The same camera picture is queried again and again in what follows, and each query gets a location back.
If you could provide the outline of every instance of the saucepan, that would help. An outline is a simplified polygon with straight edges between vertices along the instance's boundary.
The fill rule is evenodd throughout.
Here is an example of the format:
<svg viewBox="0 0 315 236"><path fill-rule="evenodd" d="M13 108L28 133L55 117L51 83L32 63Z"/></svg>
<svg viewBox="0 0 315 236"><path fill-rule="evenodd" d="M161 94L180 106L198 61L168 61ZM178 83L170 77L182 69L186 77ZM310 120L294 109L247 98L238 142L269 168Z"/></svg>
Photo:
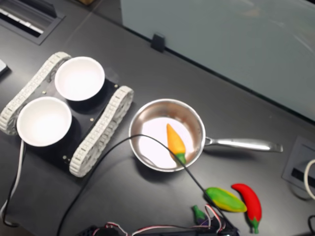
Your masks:
<svg viewBox="0 0 315 236"><path fill-rule="evenodd" d="M184 102L159 99L144 105L133 117L129 136L144 134L167 146L166 126L170 124L182 138L186 147L186 166L201 155L205 146L220 145L256 151L282 152L280 144L257 139L213 139L206 137L205 127L197 112ZM147 137L130 140L135 156L146 166L162 172L174 172L183 167L171 158L162 145Z"/></svg>

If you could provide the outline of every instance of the red toy pepper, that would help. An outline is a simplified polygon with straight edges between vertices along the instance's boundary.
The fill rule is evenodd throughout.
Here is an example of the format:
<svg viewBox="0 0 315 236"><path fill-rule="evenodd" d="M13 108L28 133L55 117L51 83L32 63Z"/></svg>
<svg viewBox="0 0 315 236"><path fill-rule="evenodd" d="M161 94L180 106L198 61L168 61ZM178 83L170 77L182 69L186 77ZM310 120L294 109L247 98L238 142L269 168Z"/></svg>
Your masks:
<svg viewBox="0 0 315 236"><path fill-rule="evenodd" d="M232 188L242 195L247 206L247 216L254 227L254 232L255 234L259 233L258 225L261 220L261 205L258 196L250 187L243 183L236 183L232 185Z"/></svg>

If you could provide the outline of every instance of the desk outlet box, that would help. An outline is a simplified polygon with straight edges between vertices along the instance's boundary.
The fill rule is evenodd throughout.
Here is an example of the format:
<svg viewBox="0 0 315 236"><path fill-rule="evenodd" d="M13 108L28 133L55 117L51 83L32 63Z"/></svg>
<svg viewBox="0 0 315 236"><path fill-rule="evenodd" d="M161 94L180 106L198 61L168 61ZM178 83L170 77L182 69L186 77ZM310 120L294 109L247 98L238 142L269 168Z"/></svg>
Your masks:
<svg viewBox="0 0 315 236"><path fill-rule="evenodd" d="M303 138L297 137L291 151L288 162L285 166L282 178L290 183L305 189L304 171L309 161L315 159L315 143ZM309 185L315 192L315 166L313 165L309 172Z"/></svg>

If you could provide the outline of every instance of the white ceramic bowl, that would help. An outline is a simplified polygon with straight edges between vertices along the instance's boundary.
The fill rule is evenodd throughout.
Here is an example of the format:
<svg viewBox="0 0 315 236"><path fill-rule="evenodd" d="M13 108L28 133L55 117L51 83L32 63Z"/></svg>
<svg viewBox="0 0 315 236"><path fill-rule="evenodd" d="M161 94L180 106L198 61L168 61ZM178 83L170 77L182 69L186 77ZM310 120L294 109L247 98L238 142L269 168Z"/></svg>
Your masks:
<svg viewBox="0 0 315 236"><path fill-rule="evenodd" d="M70 108L64 102L54 97L41 97L21 110L16 126L25 143L44 147L62 139L71 122Z"/></svg>
<svg viewBox="0 0 315 236"><path fill-rule="evenodd" d="M56 72L55 86L65 99L83 101L96 95L105 81L105 72L93 58L77 57L62 64Z"/></svg>

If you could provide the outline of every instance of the green pepper stem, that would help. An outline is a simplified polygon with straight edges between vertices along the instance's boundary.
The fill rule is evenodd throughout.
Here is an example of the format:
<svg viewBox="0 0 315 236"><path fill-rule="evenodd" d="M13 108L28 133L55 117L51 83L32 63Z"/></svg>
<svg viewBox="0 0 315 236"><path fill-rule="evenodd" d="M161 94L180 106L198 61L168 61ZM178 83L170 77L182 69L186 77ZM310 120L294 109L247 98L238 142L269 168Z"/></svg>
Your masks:
<svg viewBox="0 0 315 236"><path fill-rule="evenodd" d="M176 156L181 160L181 162L186 164L185 153L177 153Z"/></svg>
<svg viewBox="0 0 315 236"><path fill-rule="evenodd" d="M258 225L259 225L259 221L256 220L256 217L254 217L253 220L250 220L252 226L254 227L254 233L258 234L259 230L258 230Z"/></svg>

